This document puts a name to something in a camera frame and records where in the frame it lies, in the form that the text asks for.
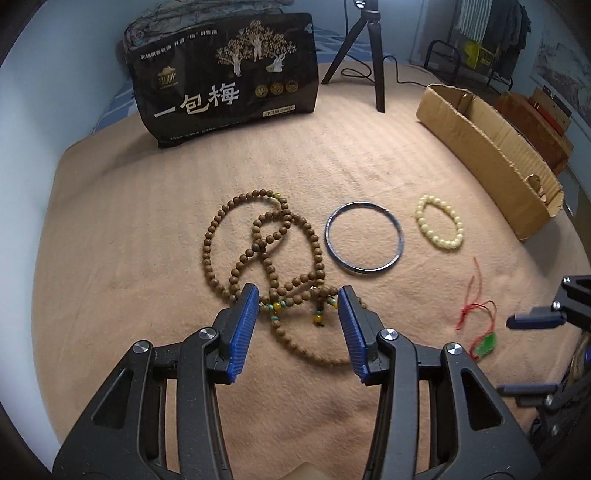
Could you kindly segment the black printed snack bag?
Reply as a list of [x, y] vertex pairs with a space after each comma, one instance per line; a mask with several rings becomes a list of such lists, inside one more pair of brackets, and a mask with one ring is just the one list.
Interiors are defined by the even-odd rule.
[[308, 13], [218, 19], [126, 55], [140, 118], [159, 147], [274, 116], [311, 113], [318, 96]]

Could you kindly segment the black clothes rack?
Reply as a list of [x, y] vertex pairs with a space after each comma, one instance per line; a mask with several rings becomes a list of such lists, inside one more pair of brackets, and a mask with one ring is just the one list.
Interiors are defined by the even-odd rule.
[[447, 35], [433, 39], [423, 67], [454, 85], [466, 71], [513, 89], [513, 73], [531, 33], [531, 20], [518, 1], [450, 1]]

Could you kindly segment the hanging dark clothes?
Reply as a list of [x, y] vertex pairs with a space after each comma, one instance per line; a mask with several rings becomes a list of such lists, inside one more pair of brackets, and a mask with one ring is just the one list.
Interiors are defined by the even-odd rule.
[[495, 71], [506, 79], [513, 77], [521, 51], [525, 49], [531, 20], [525, 7], [514, 0], [494, 0], [483, 46], [496, 57]]

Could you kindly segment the orange covered low table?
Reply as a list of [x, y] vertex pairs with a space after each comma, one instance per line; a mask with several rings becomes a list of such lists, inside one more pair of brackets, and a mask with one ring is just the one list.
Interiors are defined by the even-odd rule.
[[555, 175], [567, 166], [574, 146], [566, 136], [570, 116], [540, 87], [530, 96], [506, 91], [496, 110], [538, 151]]

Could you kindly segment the dark blue bangle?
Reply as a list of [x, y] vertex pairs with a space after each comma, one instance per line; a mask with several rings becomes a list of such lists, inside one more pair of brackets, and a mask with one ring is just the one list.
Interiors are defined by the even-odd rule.
[[370, 201], [339, 205], [328, 216], [322, 236], [332, 260], [358, 275], [393, 269], [406, 247], [401, 221], [386, 207]]

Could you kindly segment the brown cardboard box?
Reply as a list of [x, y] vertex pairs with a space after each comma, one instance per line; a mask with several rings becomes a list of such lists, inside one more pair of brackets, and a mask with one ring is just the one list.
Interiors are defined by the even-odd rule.
[[542, 156], [471, 91], [431, 84], [416, 116], [479, 181], [519, 240], [538, 233], [562, 209], [563, 188]]

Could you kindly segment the landscape wall painting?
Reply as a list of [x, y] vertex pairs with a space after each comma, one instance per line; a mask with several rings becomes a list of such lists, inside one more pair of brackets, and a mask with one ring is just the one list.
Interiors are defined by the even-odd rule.
[[590, 62], [570, 34], [544, 30], [533, 72], [590, 125]]

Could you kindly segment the folded floral quilt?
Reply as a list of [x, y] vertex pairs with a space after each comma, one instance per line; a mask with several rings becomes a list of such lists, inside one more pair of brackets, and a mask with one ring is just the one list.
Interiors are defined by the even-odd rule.
[[124, 31], [122, 44], [126, 51], [157, 41], [217, 19], [260, 13], [281, 13], [293, 5], [290, 0], [252, 1], [167, 1], [145, 10]]

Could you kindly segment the white radiator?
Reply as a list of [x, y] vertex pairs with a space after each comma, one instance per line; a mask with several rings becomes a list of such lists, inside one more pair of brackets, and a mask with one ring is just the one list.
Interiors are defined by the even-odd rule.
[[481, 43], [488, 27], [492, 5], [492, 0], [463, 0], [457, 22], [459, 33]]

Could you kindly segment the yellow box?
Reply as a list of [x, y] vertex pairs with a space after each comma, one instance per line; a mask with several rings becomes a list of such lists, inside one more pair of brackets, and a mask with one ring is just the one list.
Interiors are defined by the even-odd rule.
[[465, 64], [472, 70], [478, 70], [479, 68], [491, 70], [497, 61], [496, 52], [491, 52], [480, 43], [472, 40], [465, 42], [464, 52], [466, 55]]

